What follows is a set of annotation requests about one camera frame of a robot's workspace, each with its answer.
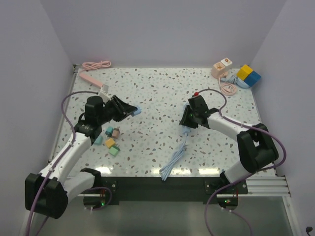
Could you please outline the green plug adapter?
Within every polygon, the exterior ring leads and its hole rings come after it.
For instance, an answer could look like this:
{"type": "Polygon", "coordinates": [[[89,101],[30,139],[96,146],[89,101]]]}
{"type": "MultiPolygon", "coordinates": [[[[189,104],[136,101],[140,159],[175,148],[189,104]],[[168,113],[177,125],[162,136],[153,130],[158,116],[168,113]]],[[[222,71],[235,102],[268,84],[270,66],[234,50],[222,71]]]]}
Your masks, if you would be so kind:
{"type": "Polygon", "coordinates": [[[116,157],[118,155],[118,153],[120,152],[120,148],[116,145],[111,146],[109,149],[109,154],[116,157]]]}

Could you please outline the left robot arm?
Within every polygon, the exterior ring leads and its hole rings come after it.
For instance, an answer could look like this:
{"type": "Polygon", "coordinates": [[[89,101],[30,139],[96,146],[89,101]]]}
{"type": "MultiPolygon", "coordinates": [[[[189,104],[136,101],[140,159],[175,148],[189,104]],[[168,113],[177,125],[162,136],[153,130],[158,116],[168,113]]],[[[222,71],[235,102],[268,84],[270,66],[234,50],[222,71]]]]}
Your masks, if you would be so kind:
{"type": "Polygon", "coordinates": [[[68,203],[82,192],[96,193],[104,187],[99,171],[83,168],[77,177],[68,175],[79,158],[94,144],[102,132],[102,126],[120,122],[133,116],[137,107],[112,96],[107,101],[90,96],[72,135],[61,152],[38,174],[29,174],[25,180],[25,207],[31,214],[39,213],[54,219],[60,218],[68,203]]]}

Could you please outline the teal plug adapter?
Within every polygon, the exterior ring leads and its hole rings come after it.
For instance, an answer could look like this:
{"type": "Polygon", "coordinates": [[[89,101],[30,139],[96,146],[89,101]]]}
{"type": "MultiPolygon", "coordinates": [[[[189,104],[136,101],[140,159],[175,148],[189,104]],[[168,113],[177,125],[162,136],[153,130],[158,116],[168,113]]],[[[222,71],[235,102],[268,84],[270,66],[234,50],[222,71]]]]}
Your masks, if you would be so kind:
{"type": "Polygon", "coordinates": [[[109,126],[109,127],[107,127],[107,129],[105,131],[105,135],[108,136],[108,137],[111,137],[112,134],[113,134],[113,131],[114,131],[114,128],[109,126]]]}

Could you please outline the light blue plug adapter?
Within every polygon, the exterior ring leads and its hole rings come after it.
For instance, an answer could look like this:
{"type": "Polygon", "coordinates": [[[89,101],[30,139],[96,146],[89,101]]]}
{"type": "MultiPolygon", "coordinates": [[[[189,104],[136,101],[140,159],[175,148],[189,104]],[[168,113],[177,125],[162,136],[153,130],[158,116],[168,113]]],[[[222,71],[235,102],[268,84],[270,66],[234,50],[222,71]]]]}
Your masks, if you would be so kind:
{"type": "Polygon", "coordinates": [[[103,137],[100,135],[95,140],[94,145],[100,146],[100,145],[102,145],[102,142],[103,142],[103,137]]]}

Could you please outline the blue power strip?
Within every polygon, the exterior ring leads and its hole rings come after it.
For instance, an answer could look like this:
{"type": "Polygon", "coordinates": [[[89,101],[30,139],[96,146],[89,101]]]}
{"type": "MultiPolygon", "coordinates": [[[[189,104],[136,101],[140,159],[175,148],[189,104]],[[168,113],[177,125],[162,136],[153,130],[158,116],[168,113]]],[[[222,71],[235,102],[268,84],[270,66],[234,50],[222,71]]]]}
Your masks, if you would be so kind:
{"type": "MultiPolygon", "coordinates": [[[[185,113],[185,110],[186,110],[186,106],[188,105],[188,103],[186,103],[184,106],[183,106],[183,115],[184,115],[184,113],[185,113]]],[[[189,127],[187,127],[187,126],[185,126],[185,125],[181,125],[182,126],[182,133],[183,134],[186,134],[186,135],[188,135],[188,133],[190,133],[191,132],[191,129],[189,128],[189,127]]]]}

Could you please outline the peach cube socket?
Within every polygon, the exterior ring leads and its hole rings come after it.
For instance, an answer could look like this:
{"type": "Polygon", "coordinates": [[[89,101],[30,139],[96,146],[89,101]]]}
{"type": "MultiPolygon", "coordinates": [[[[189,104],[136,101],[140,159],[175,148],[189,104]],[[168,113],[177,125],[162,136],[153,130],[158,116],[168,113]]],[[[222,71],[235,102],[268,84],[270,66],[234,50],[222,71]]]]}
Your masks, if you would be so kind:
{"type": "Polygon", "coordinates": [[[224,58],[212,66],[211,75],[216,79],[226,77],[232,65],[233,62],[229,58],[224,58]]]}

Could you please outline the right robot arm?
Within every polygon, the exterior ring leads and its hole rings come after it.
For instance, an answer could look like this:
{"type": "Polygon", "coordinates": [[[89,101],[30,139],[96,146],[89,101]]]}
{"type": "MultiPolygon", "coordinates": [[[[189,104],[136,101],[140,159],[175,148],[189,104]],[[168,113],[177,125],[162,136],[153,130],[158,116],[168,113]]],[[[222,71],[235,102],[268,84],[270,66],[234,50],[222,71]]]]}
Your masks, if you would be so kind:
{"type": "Polygon", "coordinates": [[[231,193],[237,187],[236,181],[242,181],[278,159],[279,153],[264,124],[246,127],[237,120],[223,117],[219,109],[209,109],[201,95],[191,97],[188,103],[180,125],[192,129],[203,126],[237,142],[239,161],[220,174],[222,192],[231,193]]]}

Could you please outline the mauve plug adapter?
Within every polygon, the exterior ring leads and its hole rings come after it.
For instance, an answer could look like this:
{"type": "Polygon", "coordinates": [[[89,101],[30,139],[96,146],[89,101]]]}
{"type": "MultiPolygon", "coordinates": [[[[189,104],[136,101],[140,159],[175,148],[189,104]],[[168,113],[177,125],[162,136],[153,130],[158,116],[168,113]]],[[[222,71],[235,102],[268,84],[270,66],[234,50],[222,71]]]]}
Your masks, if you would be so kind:
{"type": "Polygon", "coordinates": [[[114,128],[112,132],[112,138],[117,139],[120,136],[120,130],[118,128],[114,128]]]}

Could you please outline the pink power strip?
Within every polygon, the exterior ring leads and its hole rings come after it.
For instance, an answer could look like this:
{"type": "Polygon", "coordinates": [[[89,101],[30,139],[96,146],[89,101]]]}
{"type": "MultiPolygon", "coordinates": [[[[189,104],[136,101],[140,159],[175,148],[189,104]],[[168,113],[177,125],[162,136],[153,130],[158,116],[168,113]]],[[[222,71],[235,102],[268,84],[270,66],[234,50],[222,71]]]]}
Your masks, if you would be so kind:
{"type": "Polygon", "coordinates": [[[102,88],[104,86],[104,84],[101,81],[93,78],[92,76],[84,72],[79,72],[79,77],[97,88],[102,88]]]}

